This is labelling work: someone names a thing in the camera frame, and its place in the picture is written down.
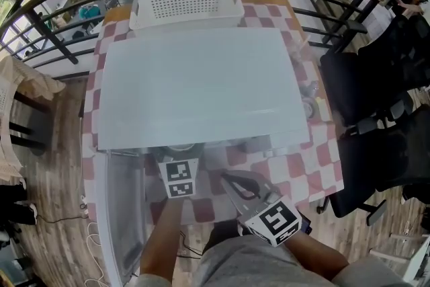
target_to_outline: desk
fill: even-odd
[[[242,1],[245,18],[240,26],[279,28],[290,55],[297,50],[297,46],[303,45],[306,36],[288,0]],[[130,10],[130,6],[122,6],[106,13],[95,45],[93,67],[87,83],[82,163],[89,217],[93,220],[96,219],[94,173],[105,171],[105,161],[100,159],[104,154],[98,153],[96,149],[101,79],[109,43],[135,37],[128,27]],[[309,45],[304,45],[301,57],[293,65],[303,97],[312,98],[310,101],[315,105],[315,113],[308,120],[311,141],[290,146],[286,148],[286,152],[274,157],[265,157],[264,150],[244,153],[238,146],[206,147],[200,159],[198,194],[185,201],[183,224],[218,222],[237,217],[235,207],[220,185],[220,173],[223,169],[260,172],[276,184],[282,194],[289,195],[295,204],[307,204],[343,189],[335,124]],[[159,179],[152,155],[146,156],[144,166],[146,196],[150,212],[156,218],[162,208],[164,185]]]

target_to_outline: wooden floor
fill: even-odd
[[[85,216],[79,205],[83,192],[81,175],[80,119],[86,80],[69,82],[52,102],[55,113],[52,147],[36,157],[23,147],[14,146],[27,179],[29,199],[46,220]],[[26,123],[29,108],[14,102],[12,119]],[[88,278],[99,278],[101,272],[85,244],[87,219],[64,220],[48,224],[38,219],[36,226],[20,225],[22,249],[34,262],[35,272],[49,287],[83,287]],[[99,247],[91,246],[101,257]],[[99,287],[97,282],[88,287]]]
[[[67,88],[56,97],[52,106],[55,111],[52,148],[42,157],[33,156],[29,150],[14,147],[20,161],[25,165],[22,173],[27,177],[30,200],[35,202],[39,213],[48,220],[82,216],[79,208],[83,194],[80,154],[80,121],[78,117],[85,92],[85,80],[69,81]],[[414,95],[416,102],[427,103],[428,95]],[[25,124],[28,109],[14,106],[14,122]],[[318,202],[301,211],[312,221],[312,236],[338,249],[349,261],[368,255],[371,247],[384,247],[390,233],[420,233],[423,205],[409,200],[400,205],[401,189],[394,188],[375,194],[368,204],[378,204],[387,199],[388,209],[373,227],[366,226],[367,214],[357,210],[338,219],[329,209],[322,215],[315,212]],[[36,273],[51,286],[79,286],[88,278],[99,278],[101,273],[90,256],[85,239],[87,219],[65,220],[47,224],[39,219],[37,226],[21,225],[23,250],[34,260]],[[212,225],[184,227],[186,241],[202,250],[208,240]],[[98,247],[91,246],[98,257]],[[180,254],[190,255],[188,250]],[[175,286],[190,286],[192,272],[198,266],[196,259],[179,258],[175,270]],[[90,282],[89,287],[99,287]]]

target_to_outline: chair backrest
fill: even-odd
[[[358,50],[360,59],[364,59],[370,64],[383,63],[388,66],[399,61],[406,44],[407,23],[408,19],[405,16],[396,16],[380,37]]]
[[[335,215],[345,216],[375,190],[430,183],[430,106],[393,127],[338,140],[344,190],[330,195]]]
[[[111,9],[119,5],[118,0],[109,0],[106,2],[106,9]]]
[[[422,105],[397,125],[377,132],[384,135],[380,140],[384,145],[378,159],[380,170],[374,170],[378,191],[430,183],[430,106]]]
[[[409,88],[430,84],[430,25],[422,15],[414,15],[406,25],[406,42],[402,57],[404,84]]]
[[[76,40],[77,38],[81,38],[84,36],[85,36],[85,34],[81,30],[77,30],[76,32],[73,33],[72,39]]]

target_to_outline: chair armrest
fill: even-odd
[[[354,32],[360,32],[362,34],[367,34],[367,32],[368,32],[368,30],[366,29],[366,27],[363,24],[356,22],[356,21],[346,21],[345,27],[346,27],[346,30],[351,30]]]
[[[390,109],[387,111],[387,119],[389,121],[396,121],[402,115],[411,115],[414,108],[414,101],[412,97],[409,95],[407,91],[402,92],[399,95],[398,101],[390,106]]]
[[[358,134],[365,134],[378,129],[378,121],[375,118],[364,118],[357,123]]]

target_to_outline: white cable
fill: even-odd
[[[88,287],[87,283],[88,283],[89,281],[96,281],[96,282],[99,284],[99,287],[110,287],[108,284],[105,284],[104,282],[100,281],[100,280],[105,276],[105,274],[104,274],[104,272],[103,272],[102,268],[100,267],[99,263],[98,263],[98,262],[97,262],[97,260],[95,259],[93,252],[92,252],[92,251],[91,251],[91,249],[89,248],[88,239],[91,239],[91,241],[93,242],[93,244],[94,244],[94,245],[97,245],[98,247],[101,247],[101,245],[93,239],[93,237],[94,237],[94,236],[98,236],[99,234],[98,234],[98,233],[91,233],[91,234],[89,233],[89,227],[90,227],[91,225],[93,225],[93,224],[97,224],[97,223],[96,223],[96,222],[90,222],[90,223],[88,224],[88,226],[87,226],[87,234],[88,234],[88,235],[87,235],[87,238],[86,238],[86,240],[85,240],[85,243],[87,244],[87,248],[88,248],[88,251],[89,251],[90,255],[92,256],[92,258],[93,258],[93,260],[94,260],[95,264],[97,264],[97,267],[99,268],[99,270],[100,270],[100,272],[101,272],[101,276],[100,276],[98,279],[86,279],[86,280],[84,281],[84,285],[85,285],[85,287]]]
[[[80,170],[79,170],[79,179],[78,179],[78,183],[77,183],[77,187],[76,187],[76,192],[79,191],[79,189],[81,189],[81,184],[82,184],[82,118],[79,118],[79,152],[81,154],[81,164],[80,164]]]

